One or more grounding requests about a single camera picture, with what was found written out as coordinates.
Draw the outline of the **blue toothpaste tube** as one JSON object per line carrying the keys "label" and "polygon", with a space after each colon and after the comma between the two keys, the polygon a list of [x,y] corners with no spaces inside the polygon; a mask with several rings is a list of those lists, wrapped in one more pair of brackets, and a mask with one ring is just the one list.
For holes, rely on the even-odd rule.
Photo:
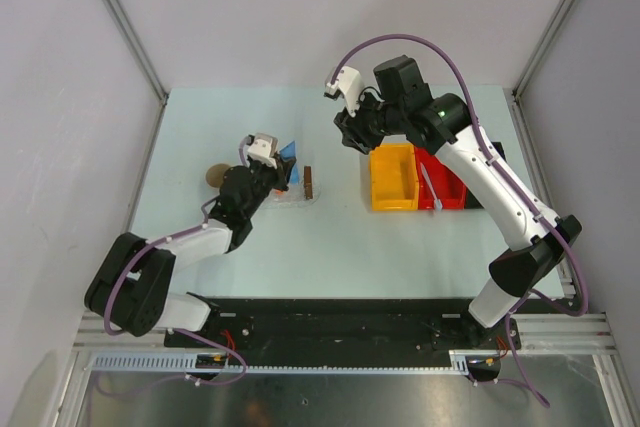
{"label": "blue toothpaste tube", "polygon": [[289,183],[291,185],[298,185],[300,182],[298,163],[297,163],[297,154],[296,154],[296,142],[291,141],[284,147],[282,147],[279,151],[279,154],[283,160],[293,160],[294,164],[291,169],[291,174],[289,177]]}

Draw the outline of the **brown wooden block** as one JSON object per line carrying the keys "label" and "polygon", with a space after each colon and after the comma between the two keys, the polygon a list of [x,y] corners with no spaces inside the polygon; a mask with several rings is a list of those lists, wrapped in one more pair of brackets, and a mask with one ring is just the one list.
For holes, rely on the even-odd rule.
{"label": "brown wooden block", "polygon": [[305,199],[312,200],[314,198],[313,175],[309,165],[303,168],[303,189]]}

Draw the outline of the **clear plastic tray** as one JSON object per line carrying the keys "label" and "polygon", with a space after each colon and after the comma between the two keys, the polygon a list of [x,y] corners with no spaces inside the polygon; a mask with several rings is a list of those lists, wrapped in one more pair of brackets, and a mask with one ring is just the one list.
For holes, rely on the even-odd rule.
{"label": "clear plastic tray", "polygon": [[278,209],[278,208],[302,208],[316,202],[321,195],[321,185],[319,183],[313,183],[314,198],[312,200],[306,200],[304,197],[303,184],[298,184],[292,188],[288,188],[285,194],[277,196],[275,190],[272,190],[268,197],[261,204],[263,209]]}

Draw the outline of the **white paper cup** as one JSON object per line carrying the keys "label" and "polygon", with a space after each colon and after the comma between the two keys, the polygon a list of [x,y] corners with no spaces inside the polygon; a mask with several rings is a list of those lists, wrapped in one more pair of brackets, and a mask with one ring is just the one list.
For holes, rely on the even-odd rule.
{"label": "white paper cup", "polygon": [[205,173],[207,185],[214,189],[219,189],[224,181],[225,173],[231,168],[229,164],[218,163],[209,167]]}

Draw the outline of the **grey toothbrush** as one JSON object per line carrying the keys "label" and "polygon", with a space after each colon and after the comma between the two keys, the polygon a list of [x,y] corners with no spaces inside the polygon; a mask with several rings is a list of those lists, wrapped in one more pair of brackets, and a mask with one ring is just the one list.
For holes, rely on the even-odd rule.
{"label": "grey toothbrush", "polygon": [[427,168],[424,164],[420,165],[420,170],[421,170],[421,174],[426,182],[426,186],[428,187],[431,196],[433,198],[433,204],[434,204],[434,210],[435,211],[442,211],[443,210],[443,204],[441,199],[437,196],[436,191],[434,189],[433,183],[431,181],[431,178],[429,176],[429,173],[427,171]]}

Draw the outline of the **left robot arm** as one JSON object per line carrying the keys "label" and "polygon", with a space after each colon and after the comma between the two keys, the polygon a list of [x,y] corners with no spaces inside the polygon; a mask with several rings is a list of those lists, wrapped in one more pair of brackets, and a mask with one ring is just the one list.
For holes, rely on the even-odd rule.
{"label": "left robot arm", "polygon": [[214,344],[221,334],[214,307],[194,294],[172,294],[179,270],[228,254],[252,231],[251,219],[272,191],[286,191],[296,166],[294,157],[273,157],[267,165],[250,159],[226,170],[214,199],[202,206],[194,227],[155,241],[132,232],[119,235],[85,295],[85,307],[102,317],[110,335],[142,337],[155,328],[185,330],[197,345]]}

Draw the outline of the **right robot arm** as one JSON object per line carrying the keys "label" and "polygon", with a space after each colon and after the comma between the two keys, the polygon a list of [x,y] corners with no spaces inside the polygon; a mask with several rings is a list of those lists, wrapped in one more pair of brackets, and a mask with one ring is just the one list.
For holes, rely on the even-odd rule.
{"label": "right robot arm", "polygon": [[501,232],[507,250],[489,265],[490,278],[461,323],[463,340],[484,348],[497,325],[543,277],[560,263],[582,226],[538,200],[484,130],[473,129],[470,108],[459,96],[432,95],[416,61],[405,55],[374,70],[378,95],[366,90],[360,73],[347,66],[330,74],[325,95],[343,98],[334,123],[342,143],[369,154],[382,141],[403,135],[455,174],[470,189]]}

